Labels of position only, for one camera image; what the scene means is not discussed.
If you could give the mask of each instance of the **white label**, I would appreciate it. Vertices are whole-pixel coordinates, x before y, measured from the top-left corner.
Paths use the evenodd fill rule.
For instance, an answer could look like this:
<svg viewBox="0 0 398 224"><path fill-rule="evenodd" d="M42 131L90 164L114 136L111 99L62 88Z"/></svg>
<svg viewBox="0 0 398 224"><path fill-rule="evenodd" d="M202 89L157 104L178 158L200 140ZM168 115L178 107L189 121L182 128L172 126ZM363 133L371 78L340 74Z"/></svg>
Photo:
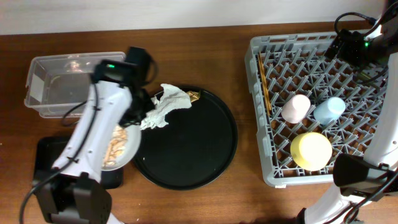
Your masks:
<svg viewBox="0 0 398 224"><path fill-rule="evenodd" d="M42 102L44 81L37 75L33 74L32 83L30 84L30 96L35 98L37 101Z"/></svg>
<svg viewBox="0 0 398 224"><path fill-rule="evenodd" d="M275 188L286 188L286 184L275 185Z"/></svg>

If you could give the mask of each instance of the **plastic dish rack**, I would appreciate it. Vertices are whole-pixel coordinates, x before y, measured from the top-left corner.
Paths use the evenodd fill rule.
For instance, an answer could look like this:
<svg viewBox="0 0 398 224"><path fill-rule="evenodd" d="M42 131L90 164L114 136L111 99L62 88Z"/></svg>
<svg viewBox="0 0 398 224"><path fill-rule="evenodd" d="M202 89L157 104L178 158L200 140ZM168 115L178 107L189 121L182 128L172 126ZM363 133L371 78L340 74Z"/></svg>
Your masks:
<svg viewBox="0 0 398 224"><path fill-rule="evenodd" d="M340 60L328 60L323 53L336 33L312 33L255 37L244 58L249 91L257 119L257 143L264 181L273 187L317 184L333 181L333 165L337 155L349 153L363 156L376 131L386 80L371 86L352 82L353 69ZM258 68L258 54L264 63L271 115L264 107L264 90ZM285 122L280 112L285 102L296 94L310 98L306 118L298 124ZM346 111L338 121L322 126L312 111L331 96L346 103ZM332 144L333 155L327 166L318 171L299 167L290 155L290 143L298 134L315 131Z"/></svg>

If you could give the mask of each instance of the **gold foil wrapper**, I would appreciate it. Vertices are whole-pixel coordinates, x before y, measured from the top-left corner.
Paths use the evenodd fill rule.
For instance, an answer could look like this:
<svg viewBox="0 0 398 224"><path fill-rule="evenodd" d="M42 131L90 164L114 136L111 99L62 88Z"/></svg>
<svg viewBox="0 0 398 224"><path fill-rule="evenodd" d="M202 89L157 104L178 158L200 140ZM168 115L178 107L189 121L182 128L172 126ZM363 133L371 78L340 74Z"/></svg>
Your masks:
<svg viewBox="0 0 398 224"><path fill-rule="evenodd" d="M191 99L191 103L195 102L196 100L199 100L200 98L200 92L194 92L194 91L188 91L187 92L189 98Z"/></svg>

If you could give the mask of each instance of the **crumpled tissue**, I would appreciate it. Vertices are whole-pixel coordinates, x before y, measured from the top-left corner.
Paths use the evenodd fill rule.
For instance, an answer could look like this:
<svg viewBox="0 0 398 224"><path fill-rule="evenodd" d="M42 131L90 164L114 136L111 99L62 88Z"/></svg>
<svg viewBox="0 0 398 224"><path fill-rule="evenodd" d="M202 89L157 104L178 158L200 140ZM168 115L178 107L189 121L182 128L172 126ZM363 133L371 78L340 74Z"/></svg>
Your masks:
<svg viewBox="0 0 398 224"><path fill-rule="evenodd" d="M147 117L141 121L141 130L163 128L169 124L165 121L165 116L170 111L192 106L189 95L180 88L169 84L161 84L161 87L163 87L163 96L160 97L160 100L156 96L151 98L155 109L148 112Z"/></svg>

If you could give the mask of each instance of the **yellow cup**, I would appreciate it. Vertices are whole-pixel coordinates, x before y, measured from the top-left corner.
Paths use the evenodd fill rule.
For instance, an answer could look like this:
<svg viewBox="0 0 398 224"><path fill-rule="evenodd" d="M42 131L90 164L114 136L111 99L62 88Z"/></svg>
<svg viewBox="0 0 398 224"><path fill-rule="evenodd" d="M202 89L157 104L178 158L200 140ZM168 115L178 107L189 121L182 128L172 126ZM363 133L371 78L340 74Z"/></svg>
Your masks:
<svg viewBox="0 0 398 224"><path fill-rule="evenodd" d="M330 141L320 133L303 133L293 139L290 153L301 168L316 171L324 168L331 157Z"/></svg>

